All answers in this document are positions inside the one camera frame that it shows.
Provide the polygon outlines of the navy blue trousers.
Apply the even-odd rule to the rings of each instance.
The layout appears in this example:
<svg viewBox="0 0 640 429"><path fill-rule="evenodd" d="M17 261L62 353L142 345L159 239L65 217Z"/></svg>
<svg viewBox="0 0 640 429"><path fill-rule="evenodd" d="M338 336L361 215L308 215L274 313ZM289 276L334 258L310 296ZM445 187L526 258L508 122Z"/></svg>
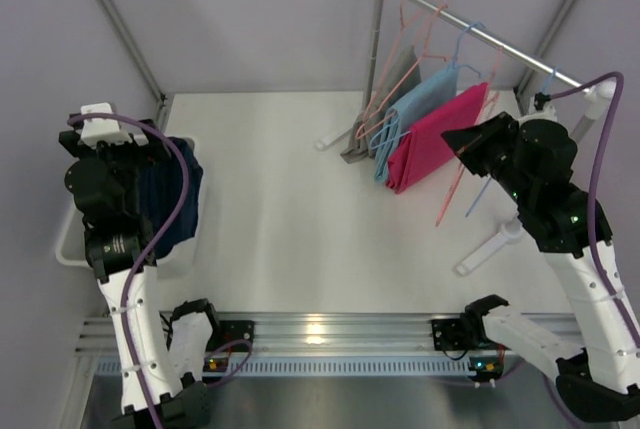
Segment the navy blue trousers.
<svg viewBox="0 0 640 429"><path fill-rule="evenodd" d="M170 140L181 152L188 169L189 187L180 213L155 245L157 258L167 257L173 248L195 236L198 227L199 194L204 170L189 142L183 138ZM140 212L157 233L173 211L182 190L182 171L174 155L166 161L146 168L140 174Z"/></svg>

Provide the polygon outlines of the coral pink hanger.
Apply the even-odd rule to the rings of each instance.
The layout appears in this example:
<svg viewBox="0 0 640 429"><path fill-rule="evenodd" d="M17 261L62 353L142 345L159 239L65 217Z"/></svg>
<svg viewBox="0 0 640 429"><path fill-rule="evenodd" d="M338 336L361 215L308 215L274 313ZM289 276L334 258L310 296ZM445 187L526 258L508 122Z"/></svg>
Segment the coral pink hanger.
<svg viewBox="0 0 640 429"><path fill-rule="evenodd" d="M491 86L493 85L494 79L500 68L503 57L504 57L504 46L500 45L496 49L496 55L493 60L491 71L485 80L486 88L484 92L483 102L480 107L480 111L478 112L478 115L474 121L475 124L483 122L485 119L488 118L488 116L492 113L493 109L495 108L497 100L499 99L499 93L497 91L491 92ZM449 185L447 193L443 199L443 203L438 213L438 216L436 217L436 221L435 221L436 228L438 228L441 225L441 222L445 217L445 214L461 182L464 171L465 171L464 165L461 162L459 162L457 165L456 172L454 173L454 177L451 180L451 184Z"/></svg>

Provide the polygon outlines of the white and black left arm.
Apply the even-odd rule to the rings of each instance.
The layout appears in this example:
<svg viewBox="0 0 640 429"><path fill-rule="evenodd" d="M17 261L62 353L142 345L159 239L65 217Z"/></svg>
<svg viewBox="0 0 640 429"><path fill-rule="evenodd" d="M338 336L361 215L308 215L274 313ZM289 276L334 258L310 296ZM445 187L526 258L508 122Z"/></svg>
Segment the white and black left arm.
<svg viewBox="0 0 640 429"><path fill-rule="evenodd" d="M114 428L202 428L202 366L219 330L213 305L188 301L162 326L158 262L197 232L203 170L182 139L97 105L70 117L64 185L81 215L84 255L109 309L121 365Z"/></svg>

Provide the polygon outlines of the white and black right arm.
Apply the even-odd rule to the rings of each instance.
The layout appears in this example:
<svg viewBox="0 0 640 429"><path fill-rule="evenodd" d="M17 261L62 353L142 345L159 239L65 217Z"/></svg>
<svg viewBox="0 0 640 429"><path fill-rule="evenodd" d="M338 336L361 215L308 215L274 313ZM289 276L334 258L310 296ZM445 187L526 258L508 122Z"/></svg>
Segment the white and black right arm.
<svg viewBox="0 0 640 429"><path fill-rule="evenodd" d="M612 231L599 203L571 181L578 147L547 119L505 112L442 138L474 175L490 176L516 203L517 218L554 270L581 331L562 341L505 299L489 295L460 315L467 343L500 344L550 379L585 423L639 414L639 323L616 266Z"/></svg>

